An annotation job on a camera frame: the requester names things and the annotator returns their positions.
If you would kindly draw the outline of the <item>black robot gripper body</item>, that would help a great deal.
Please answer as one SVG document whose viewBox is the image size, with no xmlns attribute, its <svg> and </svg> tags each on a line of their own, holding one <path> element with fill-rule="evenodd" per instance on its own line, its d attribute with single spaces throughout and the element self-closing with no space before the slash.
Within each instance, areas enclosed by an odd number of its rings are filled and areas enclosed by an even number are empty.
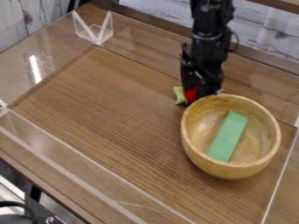
<svg viewBox="0 0 299 224">
<path fill-rule="evenodd" d="M 181 60 L 189 61 L 194 68 L 194 74 L 223 73 L 223 63 L 229 53 L 229 35 L 214 36 L 190 35 L 190 42 L 181 43 Z"/>
</svg>

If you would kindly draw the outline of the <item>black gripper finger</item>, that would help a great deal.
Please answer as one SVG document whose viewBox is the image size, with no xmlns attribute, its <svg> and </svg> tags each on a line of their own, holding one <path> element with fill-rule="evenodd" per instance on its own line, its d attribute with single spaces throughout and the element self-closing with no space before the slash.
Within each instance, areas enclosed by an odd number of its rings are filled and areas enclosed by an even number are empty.
<svg viewBox="0 0 299 224">
<path fill-rule="evenodd" d="M 181 86 L 184 89 L 190 89 L 197 85 L 198 77 L 194 74 L 194 68 L 189 61 L 181 60 Z"/>
<path fill-rule="evenodd" d="M 221 90 L 221 83 L 224 81 L 224 73 L 196 73 L 196 78 L 198 79 L 197 90 L 194 98 L 200 99 L 206 95 L 216 95 Z"/>
</svg>

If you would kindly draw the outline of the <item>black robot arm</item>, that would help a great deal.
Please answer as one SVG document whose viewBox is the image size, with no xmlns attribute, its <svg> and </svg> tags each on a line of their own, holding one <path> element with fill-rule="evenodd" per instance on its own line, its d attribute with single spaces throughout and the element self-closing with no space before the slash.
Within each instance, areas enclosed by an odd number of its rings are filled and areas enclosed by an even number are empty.
<svg viewBox="0 0 299 224">
<path fill-rule="evenodd" d="M 181 43 L 181 91 L 188 104 L 216 95 L 224 81 L 229 54 L 232 0 L 190 0 L 190 41 Z"/>
</svg>

